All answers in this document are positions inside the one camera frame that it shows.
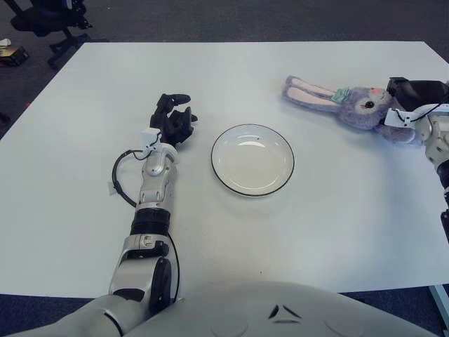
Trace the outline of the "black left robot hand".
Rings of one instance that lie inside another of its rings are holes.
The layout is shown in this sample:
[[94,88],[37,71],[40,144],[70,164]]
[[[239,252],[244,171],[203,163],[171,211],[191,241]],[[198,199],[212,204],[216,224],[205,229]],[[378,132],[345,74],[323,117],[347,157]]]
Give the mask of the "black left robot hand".
[[193,131],[192,124],[198,117],[192,114],[190,107],[184,112],[177,111],[175,107],[189,103],[191,100],[186,94],[162,94],[156,104],[156,110],[150,117],[149,126],[161,132],[160,141],[176,147],[188,139]]

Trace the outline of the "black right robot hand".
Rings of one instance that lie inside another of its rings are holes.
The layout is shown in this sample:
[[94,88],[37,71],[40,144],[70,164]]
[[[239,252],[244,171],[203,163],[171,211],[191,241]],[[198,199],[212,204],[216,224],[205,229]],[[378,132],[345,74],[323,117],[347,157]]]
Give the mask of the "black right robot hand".
[[408,112],[423,105],[448,103],[448,85],[442,81],[391,77],[387,92]]

